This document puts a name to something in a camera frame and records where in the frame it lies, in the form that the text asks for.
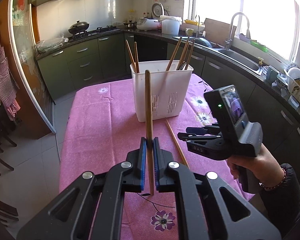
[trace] wooden cutting board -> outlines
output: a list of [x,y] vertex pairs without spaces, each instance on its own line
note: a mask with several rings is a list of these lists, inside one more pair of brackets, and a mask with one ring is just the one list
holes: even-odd
[[[208,41],[212,41],[222,46],[226,45],[225,40],[228,38],[230,24],[206,18],[204,25],[204,30],[207,32],[206,39]],[[237,26],[232,27],[231,39],[234,38],[236,29]]]

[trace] gingham cloth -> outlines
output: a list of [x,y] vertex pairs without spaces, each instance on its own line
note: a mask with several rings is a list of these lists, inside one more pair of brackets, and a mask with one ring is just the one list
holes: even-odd
[[8,58],[5,56],[4,49],[0,45],[0,100],[11,120],[14,120],[17,111],[20,109],[16,101],[18,89],[18,84],[9,69]]

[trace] tablecloth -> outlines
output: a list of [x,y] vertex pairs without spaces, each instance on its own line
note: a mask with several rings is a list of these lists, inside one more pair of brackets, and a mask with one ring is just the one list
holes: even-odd
[[[168,121],[175,135],[186,127],[201,127],[215,122],[203,94],[212,88],[192,74],[186,99],[179,116]],[[182,162],[164,119],[153,121],[153,135],[160,148],[170,151],[174,160]],[[108,171],[123,162],[129,151],[138,149],[146,136],[145,123],[140,123],[134,110],[132,80],[122,80],[85,87],[74,98],[70,111],[60,166],[60,192],[84,171],[95,174]],[[249,200],[252,195],[242,191],[234,180],[226,161],[214,161],[187,151],[186,142],[179,144],[191,171],[205,174],[215,171],[240,195]],[[149,193],[146,172],[145,190]],[[122,215],[121,239],[178,239],[178,224],[173,193],[140,196],[126,193]]]

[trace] sleeve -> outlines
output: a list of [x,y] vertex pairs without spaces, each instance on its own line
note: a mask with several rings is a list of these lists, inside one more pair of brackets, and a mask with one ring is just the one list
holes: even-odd
[[300,185],[289,164],[282,164],[286,178],[276,189],[260,192],[261,199],[268,211],[269,220],[284,237],[300,218]]

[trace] purple flower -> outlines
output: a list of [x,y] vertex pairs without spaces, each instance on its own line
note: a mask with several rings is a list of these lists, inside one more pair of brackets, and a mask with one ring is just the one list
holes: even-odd
[[173,216],[171,212],[167,214],[165,210],[157,212],[156,215],[151,219],[151,224],[156,226],[154,229],[160,230],[161,232],[163,232],[165,229],[171,230],[172,227],[176,225],[173,222],[176,217]]

